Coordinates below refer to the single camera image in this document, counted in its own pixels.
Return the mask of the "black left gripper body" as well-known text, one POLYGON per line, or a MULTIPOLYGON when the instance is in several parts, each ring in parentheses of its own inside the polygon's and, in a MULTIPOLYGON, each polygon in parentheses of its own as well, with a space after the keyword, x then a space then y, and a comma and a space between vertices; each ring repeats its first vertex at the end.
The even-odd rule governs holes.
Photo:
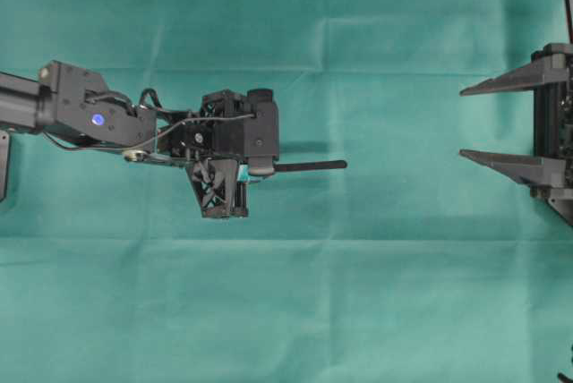
POLYGON ((239 180, 244 155, 244 122, 250 114, 246 97, 228 89, 202 98, 197 112, 175 111, 165 116, 167 125, 179 122, 173 131, 158 139, 157 152, 186 168, 202 159, 235 159, 238 162, 235 206, 239 217, 248 216, 247 186, 239 180))

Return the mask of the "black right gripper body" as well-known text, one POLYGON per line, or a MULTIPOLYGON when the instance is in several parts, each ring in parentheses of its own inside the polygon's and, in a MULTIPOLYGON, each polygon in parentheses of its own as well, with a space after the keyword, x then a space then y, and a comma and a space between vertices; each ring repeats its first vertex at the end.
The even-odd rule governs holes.
POLYGON ((532 55, 541 67, 534 90, 534 155, 543 177, 532 195, 572 220, 572 46, 549 44, 532 55))

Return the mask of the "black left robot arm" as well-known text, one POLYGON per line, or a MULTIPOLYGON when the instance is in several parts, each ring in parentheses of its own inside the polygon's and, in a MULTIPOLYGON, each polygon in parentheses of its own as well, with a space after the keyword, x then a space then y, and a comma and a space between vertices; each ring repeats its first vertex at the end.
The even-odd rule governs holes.
POLYGON ((1 75, 1 193, 7 193, 10 135, 43 134, 67 151, 116 154, 133 163, 186 171, 203 217, 247 217, 250 157, 232 139, 258 120, 248 97, 223 90, 203 98, 199 111, 161 106, 146 88, 137 103, 110 89, 103 76, 52 61, 33 80, 1 75))

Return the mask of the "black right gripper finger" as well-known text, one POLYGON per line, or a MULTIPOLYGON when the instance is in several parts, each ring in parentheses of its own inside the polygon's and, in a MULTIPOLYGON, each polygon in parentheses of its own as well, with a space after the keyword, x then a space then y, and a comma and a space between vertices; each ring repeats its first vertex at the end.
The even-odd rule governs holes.
POLYGON ((534 86, 535 67, 527 64, 506 72, 496 78, 487 79, 476 85, 462 89, 459 95, 472 96, 481 94, 502 93, 531 90, 534 86))
POLYGON ((565 160, 461 149, 461 157, 506 175, 527 186, 564 186, 565 160))

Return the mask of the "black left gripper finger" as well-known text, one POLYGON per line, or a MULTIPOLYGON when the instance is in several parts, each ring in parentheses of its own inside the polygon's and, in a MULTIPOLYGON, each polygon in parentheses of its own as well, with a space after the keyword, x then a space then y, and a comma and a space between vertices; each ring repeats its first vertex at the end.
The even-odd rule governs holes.
POLYGON ((235 159, 202 159, 185 171, 205 218, 239 217, 235 206, 238 162, 235 159))

